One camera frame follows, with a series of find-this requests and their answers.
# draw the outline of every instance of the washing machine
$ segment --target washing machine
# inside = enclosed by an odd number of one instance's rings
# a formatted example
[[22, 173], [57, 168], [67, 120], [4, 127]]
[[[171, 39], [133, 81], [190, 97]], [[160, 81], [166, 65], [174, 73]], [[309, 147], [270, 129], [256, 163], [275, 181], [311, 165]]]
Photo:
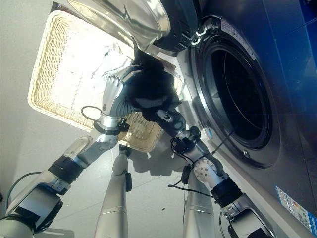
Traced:
[[201, 124], [233, 131], [234, 161], [300, 221], [316, 216], [317, 1], [205, 0], [196, 12], [178, 59]]

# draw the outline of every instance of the wicker basket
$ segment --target wicker basket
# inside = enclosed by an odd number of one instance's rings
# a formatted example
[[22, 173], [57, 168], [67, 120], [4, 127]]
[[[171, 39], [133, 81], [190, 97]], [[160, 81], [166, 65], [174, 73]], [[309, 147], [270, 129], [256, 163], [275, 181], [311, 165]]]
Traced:
[[[133, 49], [106, 32], [64, 11], [53, 11], [47, 20], [32, 73], [28, 102], [35, 110], [90, 132], [91, 120], [83, 106], [101, 107], [105, 77], [133, 59]], [[183, 82], [175, 78], [180, 94]], [[151, 151], [161, 128], [141, 113], [128, 115], [130, 129], [119, 143]]]

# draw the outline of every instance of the label sticker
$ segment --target label sticker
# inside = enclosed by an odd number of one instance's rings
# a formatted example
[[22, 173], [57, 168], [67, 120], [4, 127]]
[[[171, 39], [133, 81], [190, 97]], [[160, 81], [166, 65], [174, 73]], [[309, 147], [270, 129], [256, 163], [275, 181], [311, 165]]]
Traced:
[[293, 198], [288, 196], [278, 186], [275, 186], [279, 202], [285, 207], [297, 220], [299, 220], [310, 232], [317, 237], [317, 219], [305, 210]]
[[250, 57], [255, 60], [256, 57], [251, 50], [251, 47], [249, 44], [242, 38], [242, 36], [226, 21], [221, 20], [221, 30], [233, 38], [235, 38], [242, 46], [245, 48], [245, 50], [249, 53]]

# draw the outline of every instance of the black wire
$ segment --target black wire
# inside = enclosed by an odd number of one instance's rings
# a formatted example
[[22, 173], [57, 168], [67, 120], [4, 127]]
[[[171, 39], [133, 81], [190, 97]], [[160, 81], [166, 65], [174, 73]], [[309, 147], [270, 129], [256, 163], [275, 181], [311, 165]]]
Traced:
[[197, 161], [199, 161], [201, 158], [206, 157], [207, 155], [211, 155], [211, 156], [212, 156], [213, 154], [215, 154], [216, 151], [221, 147], [221, 145], [224, 144], [224, 142], [232, 135], [232, 133], [233, 133], [234, 131], [235, 131], [235, 129], [234, 129], [233, 131], [231, 131], [231, 132], [226, 136], [226, 138], [225, 138], [212, 152], [207, 153], [207, 154], [205, 154], [205, 155], [202, 155], [202, 156], [199, 157], [197, 160], [195, 160], [193, 164], [195, 164], [195, 163], [196, 163]]
[[98, 109], [101, 113], [102, 113], [102, 110], [101, 110], [100, 108], [98, 108], [98, 107], [95, 107], [95, 106], [84, 106], [84, 107], [82, 107], [81, 110], [80, 110], [80, 112], [81, 112], [81, 114], [84, 116], [84, 118], [86, 118], [86, 119], [88, 119], [88, 120], [93, 120], [93, 121], [99, 122], [99, 120], [97, 120], [97, 119], [93, 119], [93, 118], [90, 118], [90, 117], [86, 116], [86, 114], [84, 114], [84, 109], [85, 109], [85, 108]]
[[190, 160], [192, 163], [194, 163], [194, 161], [193, 161], [191, 158], [189, 158], [188, 156], [186, 156], [186, 155], [184, 155], [184, 154], [179, 154], [179, 153], [177, 153], [177, 152], [175, 151], [173, 142], [174, 142], [174, 138], [172, 138], [172, 139], [170, 140], [170, 148], [171, 148], [171, 150], [173, 151], [173, 153], [175, 153], [175, 154], [178, 155], [179, 157], [183, 158], [184, 160]]
[[183, 190], [183, 191], [195, 192], [195, 193], [199, 193], [199, 194], [205, 195], [207, 197], [213, 198], [213, 196], [211, 196], [209, 194], [206, 194], [206, 193], [203, 193], [203, 192], [199, 192], [199, 191], [196, 191], [196, 190], [192, 190], [192, 189], [188, 189], [188, 188], [178, 187], [178, 186], [175, 186], [175, 185], [172, 185], [172, 184], [169, 184], [168, 187], [174, 187], [174, 188], [177, 188], [177, 189], [180, 189], [180, 190]]
[[223, 233], [223, 229], [222, 229], [222, 224], [221, 224], [221, 217], [222, 217], [222, 211], [220, 211], [220, 215], [219, 215], [219, 227], [220, 227], [220, 232], [221, 232], [222, 238], [225, 238], [224, 233]]
[[11, 186], [9, 192], [8, 192], [8, 195], [6, 196], [6, 202], [5, 202], [5, 205], [6, 205], [6, 208], [5, 209], [8, 209], [8, 206], [9, 206], [9, 198], [10, 198], [10, 195], [12, 193], [12, 190], [14, 189], [14, 187], [22, 180], [24, 179], [25, 177], [29, 176], [29, 175], [38, 175], [40, 174], [41, 172], [31, 172], [31, 173], [28, 173], [28, 174], [25, 174], [23, 176], [21, 176], [17, 181], [15, 181], [15, 183]]

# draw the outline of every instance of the blue sticker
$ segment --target blue sticker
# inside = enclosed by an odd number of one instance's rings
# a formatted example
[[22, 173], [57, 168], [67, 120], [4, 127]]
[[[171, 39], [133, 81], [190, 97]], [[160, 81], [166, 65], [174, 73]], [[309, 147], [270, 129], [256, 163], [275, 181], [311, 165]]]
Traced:
[[285, 207], [298, 221], [300, 221], [315, 237], [317, 237], [316, 217], [298, 204], [294, 199], [286, 194], [278, 186], [274, 186], [279, 202]]

